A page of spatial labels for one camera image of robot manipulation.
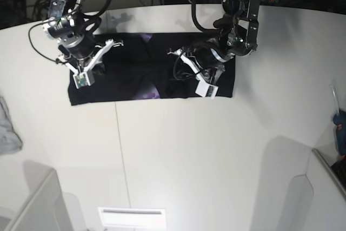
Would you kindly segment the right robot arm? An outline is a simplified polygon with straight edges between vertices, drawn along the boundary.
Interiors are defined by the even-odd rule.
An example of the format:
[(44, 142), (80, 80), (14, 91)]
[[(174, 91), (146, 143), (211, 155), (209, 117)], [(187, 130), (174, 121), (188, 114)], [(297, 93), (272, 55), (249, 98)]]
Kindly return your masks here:
[(46, 19), (40, 23), (46, 35), (58, 43), (62, 53), (51, 62), (69, 66), (77, 74), (91, 72), (95, 75), (105, 74), (103, 55), (110, 48), (117, 46), (113, 40), (101, 43), (94, 32), (102, 23), (102, 15), (111, 0), (106, 0), (99, 12), (87, 15), (82, 6), (85, 0), (51, 0)]

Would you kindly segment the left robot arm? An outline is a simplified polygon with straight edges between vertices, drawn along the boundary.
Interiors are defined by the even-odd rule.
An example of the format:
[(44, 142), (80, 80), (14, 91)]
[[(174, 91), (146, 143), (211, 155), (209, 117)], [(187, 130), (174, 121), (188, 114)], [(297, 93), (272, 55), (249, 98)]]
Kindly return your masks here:
[(196, 80), (195, 94), (214, 98), (217, 81), (225, 73), (225, 65), (235, 57), (244, 57), (257, 49), (258, 12), (261, 0), (222, 0), (224, 15), (207, 29), (197, 19), (197, 0), (191, 3), (191, 16), (203, 39), (173, 51), (176, 62), (190, 71), (173, 71), (177, 81)]

